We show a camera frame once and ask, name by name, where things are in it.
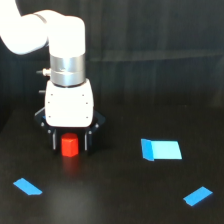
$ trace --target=red block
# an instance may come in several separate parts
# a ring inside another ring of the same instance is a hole
[[[78,136],[73,133],[67,133],[61,137],[62,156],[73,157],[79,154]]]

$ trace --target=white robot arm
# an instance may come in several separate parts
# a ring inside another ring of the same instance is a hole
[[[43,10],[21,16],[15,0],[0,0],[0,36],[23,55],[49,45],[51,69],[45,95],[46,121],[55,127],[87,127],[93,95],[85,77],[85,25],[77,17]]]

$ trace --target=silver cylinder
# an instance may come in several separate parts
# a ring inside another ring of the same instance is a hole
[[[50,55],[51,81],[69,87],[85,82],[85,54],[73,58],[57,58]]]

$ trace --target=blue strip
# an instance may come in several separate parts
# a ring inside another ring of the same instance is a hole
[[[144,159],[154,161],[151,141],[142,139],[142,156]]]
[[[187,204],[193,206],[197,204],[199,201],[208,197],[210,194],[212,194],[210,190],[206,189],[205,187],[201,187],[198,190],[191,193],[190,195],[188,195],[187,197],[185,197],[184,200],[186,201]]]
[[[182,159],[177,141],[152,141],[154,159]]]
[[[41,190],[39,190],[38,188],[36,188],[35,186],[33,186],[31,183],[29,183],[23,178],[21,178],[20,180],[17,180],[13,184],[28,195],[42,194]]]

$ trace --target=black table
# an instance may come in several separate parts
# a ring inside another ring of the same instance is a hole
[[[224,110],[105,107],[94,153],[53,154],[34,110],[15,110],[0,134],[0,223],[190,224],[224,222]],[[183,160],[142,158],[141,138],[177,140]],[[43,191],[27,196],[25,178]],[[183,198],[204,186],[194,207]]]

